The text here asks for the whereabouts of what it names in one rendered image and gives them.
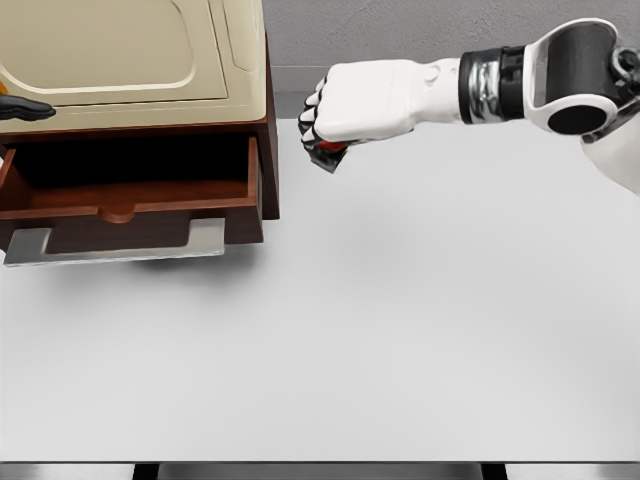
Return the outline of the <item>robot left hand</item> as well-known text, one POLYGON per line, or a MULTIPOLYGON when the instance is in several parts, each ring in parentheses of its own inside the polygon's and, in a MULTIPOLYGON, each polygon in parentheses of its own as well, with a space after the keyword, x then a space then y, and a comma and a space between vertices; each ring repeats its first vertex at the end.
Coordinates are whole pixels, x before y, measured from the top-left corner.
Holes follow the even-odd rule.
POLYGON ((53 117, 56 110, 48 103, 20 96, 0 94, 0 120, 39 121, 53 117))

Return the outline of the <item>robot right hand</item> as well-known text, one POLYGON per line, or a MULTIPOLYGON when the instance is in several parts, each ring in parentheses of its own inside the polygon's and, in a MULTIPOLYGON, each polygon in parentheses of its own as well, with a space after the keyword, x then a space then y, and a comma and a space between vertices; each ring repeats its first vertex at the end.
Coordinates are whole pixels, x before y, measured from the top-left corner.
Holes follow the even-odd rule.
POLYGON ((410 60, 341 63, 330 68, 298 117, 304 149, 316 157, 359 142, 410 132, 419 64, 410 60))

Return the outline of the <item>red and grey switch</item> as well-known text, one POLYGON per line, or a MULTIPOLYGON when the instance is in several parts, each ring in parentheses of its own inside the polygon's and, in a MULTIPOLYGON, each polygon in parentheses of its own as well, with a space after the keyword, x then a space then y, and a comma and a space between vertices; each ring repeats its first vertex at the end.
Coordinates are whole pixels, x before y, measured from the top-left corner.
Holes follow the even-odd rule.
POLYGON ((311 161, 326 172, 334 173, 348 150, 345 142, 321 141, 309 151, 311 161))

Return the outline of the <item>brown drawer with silver handle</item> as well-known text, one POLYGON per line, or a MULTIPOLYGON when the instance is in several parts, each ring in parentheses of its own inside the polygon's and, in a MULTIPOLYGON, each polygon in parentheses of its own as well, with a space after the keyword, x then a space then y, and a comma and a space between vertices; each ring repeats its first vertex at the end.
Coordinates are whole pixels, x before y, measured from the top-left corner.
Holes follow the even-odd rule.
POLYGON ((262 219, 246 134, 27 143, 0 166, 9 265, 212 256, 261 242, 262 219))

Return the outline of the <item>brown cabinet with cream top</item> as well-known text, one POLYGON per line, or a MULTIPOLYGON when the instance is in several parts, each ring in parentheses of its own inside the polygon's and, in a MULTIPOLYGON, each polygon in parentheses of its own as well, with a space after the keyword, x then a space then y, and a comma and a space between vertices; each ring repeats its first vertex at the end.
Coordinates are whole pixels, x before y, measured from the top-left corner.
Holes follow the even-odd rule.
POLYGON ((253 132, 263 214, 280 215, 275 102, 261 0, 0 0, 0 97, 54 115, 0 120, 0 144, 253 132))

